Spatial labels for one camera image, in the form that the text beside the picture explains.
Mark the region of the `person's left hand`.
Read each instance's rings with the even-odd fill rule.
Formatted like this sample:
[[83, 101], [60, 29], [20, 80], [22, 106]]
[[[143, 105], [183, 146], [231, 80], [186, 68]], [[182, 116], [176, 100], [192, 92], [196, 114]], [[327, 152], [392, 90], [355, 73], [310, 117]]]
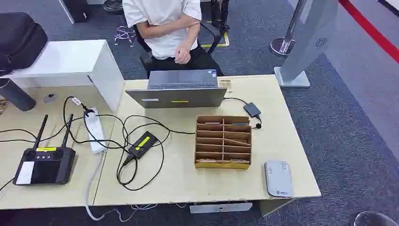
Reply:
[[190, 50], [186, 47], [178, 47], [175, 54], [175, 63], [177, 64], [187, 64], [191, 59]]

